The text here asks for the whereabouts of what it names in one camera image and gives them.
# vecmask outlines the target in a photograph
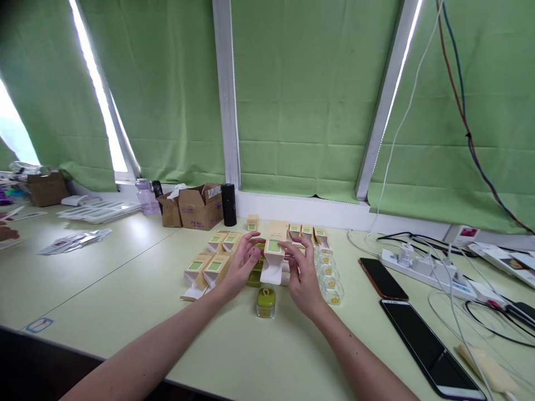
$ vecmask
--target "desk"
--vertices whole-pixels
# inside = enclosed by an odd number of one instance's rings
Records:
[[[267,226],[268,223],[262,221],[261,231],[266,232]],[[101,358],[110,357],[128,342],[188,305],[179,299],[186,290],[183,271],[191,259],[206,248],[213,232],[220,229],[226,227],[220,223],[212,232],[191,229],[174,232],[47,314],[54,323],[37,336]],[[245,231],[245,220],[239,219],[238,225],[232,229]],[[346,231],[330,229],[329,236],[346,293],[342,304],[333,307],[334,310],[420,399],[441,399],[421,374],[382,311],[379,296],[358,265],[358,258],[366,255],[349,244]],[[362,244],[363,236],[363,233],[354,233],[355,240]],[[478,274],[462,257],[454,257],[454,261],[463,272],[480,281]],[[527,286],[482,260],[476,263],[504,295],[535,304],[535,292]],[[444,344],[450,350],[459,345],[460,341],[439,321],[427,303],[428,294],[435,289],[395,271],[392,275]],[[256,288],[245,287],[223,308],[167,379],[236,400],[352,399],[351,390],[329,345],[295,307],[287,288],[277,288],[277,307],[272,320],[256,317],[256,293]],[[448,303],[436,299],[434,305],[455,327]],[[476,326],[475,323],[469,321],[463,324],[469,341],[489,348],[470,329],[469,326]],[[524,376],[534,379],[534,350],[489,336],[483,328],[476,329],[517,369],[524,369]],[[471,373],[464,361],[461,360],[461,364]],[[483,383],[474,374],[471,375],[484,389]],[[518,399],[531,399],[531,395],[523,388]]]
[[[0,251],[0,325],[15,330],[26,327],[178,230],[162,227],[159,214],[136,213],[100,225],[57,217],[57,212],[68,208],[28,207],[21,214],[48,214],[9,223],[23,242]],[[113,231],[101,242],[75,252],[36,255],[55,239],[100,228]]]

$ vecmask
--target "forearm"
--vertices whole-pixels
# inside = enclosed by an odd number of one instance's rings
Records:
[[[122,348],[63,399],[145,399],[226,301],[223,291],[210,291]]]
[[[329,342],[359,400],[418,400],[329,306],[312,320]]]

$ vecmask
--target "purple water bottle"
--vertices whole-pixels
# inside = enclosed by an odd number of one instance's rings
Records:
[[[146,178],[138,178],[135,182],[135,187],[138,189],[137,196],[139,203],[141,203],[141,211],[143,214],[159,213],[160,206],[154,196],[154,192],[152,192],[150,181]]]

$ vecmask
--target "smartphone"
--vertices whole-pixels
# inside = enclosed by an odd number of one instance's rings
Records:
[[[439,396],[461,400],[487,399],[411,304],[391,300],[380,302],[427,381]]]
[[[408,295],[397,283],[386,267],[377,259],[360,258],[358,262],[368,275],[381,298],[408,301]]]

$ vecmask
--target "label on desk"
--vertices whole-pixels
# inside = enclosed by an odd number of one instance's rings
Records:
[[[48,317],[41,317],[37,319],[35,322],[30,323],[25,330],[32,333],[37,334],[38,332],[42,332],[44,329],[46,329],[48,326],[50,326],[54,321],[52,319],[49,319]]]

